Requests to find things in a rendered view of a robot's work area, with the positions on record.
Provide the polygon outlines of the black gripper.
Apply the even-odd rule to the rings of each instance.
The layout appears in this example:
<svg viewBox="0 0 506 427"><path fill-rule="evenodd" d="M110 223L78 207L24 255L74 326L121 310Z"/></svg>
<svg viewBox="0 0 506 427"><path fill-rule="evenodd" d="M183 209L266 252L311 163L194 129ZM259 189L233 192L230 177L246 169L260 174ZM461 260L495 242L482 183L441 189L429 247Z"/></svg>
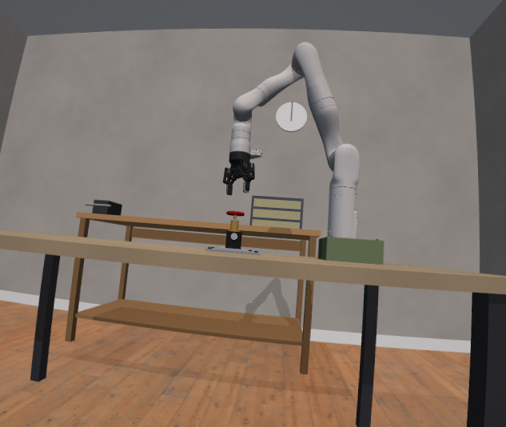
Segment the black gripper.
<svg viewBox="0 0 506 427"><path fill-rule="evenodd" d="M243 192L249 192L250 182L255 179L254 163L249 162L249 159L250 154L243 151L233 151L229 153L229 163L231 164L231 167L225 167L223 178L223 183L226 184L227 195L232 195L232 184L238 178L244 179ZM228 178L227 181L226 178Z"/></svg>

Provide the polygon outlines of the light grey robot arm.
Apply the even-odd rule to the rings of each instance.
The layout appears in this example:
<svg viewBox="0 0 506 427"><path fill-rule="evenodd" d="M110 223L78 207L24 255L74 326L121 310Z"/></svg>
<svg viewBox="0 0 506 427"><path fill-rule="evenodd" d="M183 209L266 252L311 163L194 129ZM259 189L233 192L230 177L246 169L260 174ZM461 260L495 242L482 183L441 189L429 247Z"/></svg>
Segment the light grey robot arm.
<svg viewBox="0 0 506 427"><path fill-rule="evenodd" d="M261 157L260 150L250 149L252 110L265 105L303 77L309 108L321 136L329 168L333 171L329 185L328 237L357 238L356 195L360 155L355 146L343 144L341 140L337 105L312 44L300 43L294 50L292 63L282 73L264 80L234 102L235 126L229 152L243 151L250 154L250 159Z"/></svg>

